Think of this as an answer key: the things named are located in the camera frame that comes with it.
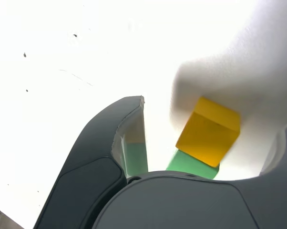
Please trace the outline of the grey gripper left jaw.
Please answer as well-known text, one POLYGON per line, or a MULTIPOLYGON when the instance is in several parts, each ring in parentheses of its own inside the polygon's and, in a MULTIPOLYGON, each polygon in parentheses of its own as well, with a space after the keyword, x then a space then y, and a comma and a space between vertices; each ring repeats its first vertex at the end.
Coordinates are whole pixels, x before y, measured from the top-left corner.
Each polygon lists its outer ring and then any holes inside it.
POLYGON ((120 133, 143 116, 142 96, 124 97, 81 131, 35 223, 37 229, 90 229, 107 202, 127 185, 120 133))

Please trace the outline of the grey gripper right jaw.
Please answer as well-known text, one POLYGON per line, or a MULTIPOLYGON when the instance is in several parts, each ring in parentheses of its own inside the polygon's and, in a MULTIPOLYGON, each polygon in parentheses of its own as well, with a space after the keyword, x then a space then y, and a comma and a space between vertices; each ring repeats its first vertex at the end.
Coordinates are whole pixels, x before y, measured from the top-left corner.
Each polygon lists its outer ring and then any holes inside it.
POLYGON ((219 181, 153 173, 118 192, 95 229, 287 229, 285 152, 257 177, 219 181))

